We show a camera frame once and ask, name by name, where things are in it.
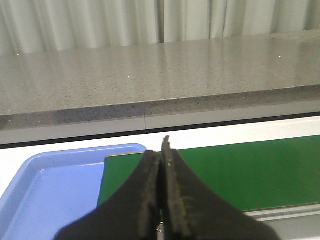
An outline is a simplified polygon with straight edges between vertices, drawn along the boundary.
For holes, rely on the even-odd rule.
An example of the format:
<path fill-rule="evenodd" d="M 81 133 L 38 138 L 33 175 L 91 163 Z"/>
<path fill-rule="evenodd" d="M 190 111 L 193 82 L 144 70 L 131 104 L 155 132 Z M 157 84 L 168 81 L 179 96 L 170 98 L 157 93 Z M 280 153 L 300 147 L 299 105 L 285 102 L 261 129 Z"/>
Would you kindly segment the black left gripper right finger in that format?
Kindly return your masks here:
<path fill-rule="evenodd" d="M 277 240 L 268 225 L 219 197 L 190 169 L 169 136 L 163 139 L 158 177 L 167 240 Z"/>

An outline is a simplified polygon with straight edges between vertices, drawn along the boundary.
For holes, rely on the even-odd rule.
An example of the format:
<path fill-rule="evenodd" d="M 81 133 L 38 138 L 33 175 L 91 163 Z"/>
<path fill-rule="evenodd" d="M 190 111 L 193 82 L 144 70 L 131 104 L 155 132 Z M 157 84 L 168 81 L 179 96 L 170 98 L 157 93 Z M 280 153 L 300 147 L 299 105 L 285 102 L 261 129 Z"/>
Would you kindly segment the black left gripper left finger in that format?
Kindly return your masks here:
<path fill-rule="evenodd" d="M 56 240 L 155 240 L 160 224 L 161 158 L 147 150 L 125 183 L 103 204 L 62 228 Z"/>

